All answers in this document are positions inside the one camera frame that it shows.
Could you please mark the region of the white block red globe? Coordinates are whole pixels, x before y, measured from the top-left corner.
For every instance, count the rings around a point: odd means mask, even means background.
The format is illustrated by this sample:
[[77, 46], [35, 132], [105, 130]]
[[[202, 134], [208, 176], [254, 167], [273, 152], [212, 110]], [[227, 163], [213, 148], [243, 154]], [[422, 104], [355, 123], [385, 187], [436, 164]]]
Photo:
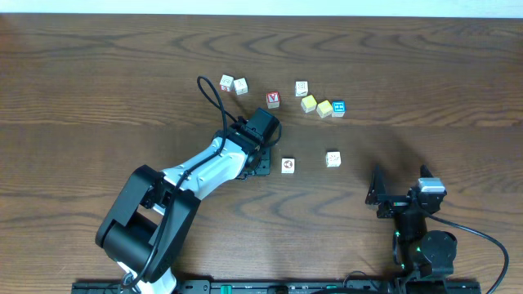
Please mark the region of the white block red globe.
[[295, 159], [294, 158], [282, 158], [281, 159], [281, 172], [283, 174], [293, 174], [295, 172]]

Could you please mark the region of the white block orange print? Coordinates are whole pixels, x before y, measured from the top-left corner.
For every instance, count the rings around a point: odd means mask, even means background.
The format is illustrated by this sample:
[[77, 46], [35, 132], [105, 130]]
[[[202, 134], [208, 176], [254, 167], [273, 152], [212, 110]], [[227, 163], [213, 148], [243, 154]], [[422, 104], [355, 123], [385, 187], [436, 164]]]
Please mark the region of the white block orange print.
[[339, 167], [342, 163], [341, 153], [339, 151], [329, 151], [325, 156], [327, 167]]

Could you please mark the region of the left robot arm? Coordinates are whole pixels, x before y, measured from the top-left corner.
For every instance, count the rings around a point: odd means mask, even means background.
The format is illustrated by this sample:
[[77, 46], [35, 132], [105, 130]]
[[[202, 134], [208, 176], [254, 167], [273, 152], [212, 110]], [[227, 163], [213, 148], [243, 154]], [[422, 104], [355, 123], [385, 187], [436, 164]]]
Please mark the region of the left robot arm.
[[184, 163], [162, 171], [143, 165], [129, 176], [95, 237], [125, 272], [118, 292], [173, 292], [177, 280], [170, 267], [201, 202], [265, 154], [275, 143], [274, 132], [229, 127]]

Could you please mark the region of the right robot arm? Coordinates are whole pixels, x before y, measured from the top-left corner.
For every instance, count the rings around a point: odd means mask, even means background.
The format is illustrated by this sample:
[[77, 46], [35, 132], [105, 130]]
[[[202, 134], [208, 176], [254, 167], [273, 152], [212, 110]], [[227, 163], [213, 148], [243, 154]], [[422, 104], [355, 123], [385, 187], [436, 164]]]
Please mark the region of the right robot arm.
[[416, 279], [444, 278], [454, 272], [457, 239], [449, 232], [429, 231], [426, 223], [446, 195], [441, 179], [426, 166], [420, 167], [415, 185], [402, 195], [389, 194], [383, 172], [374, 168], [365, 203], [377, 208], [377, 218], [395, 222], [394, 262]]

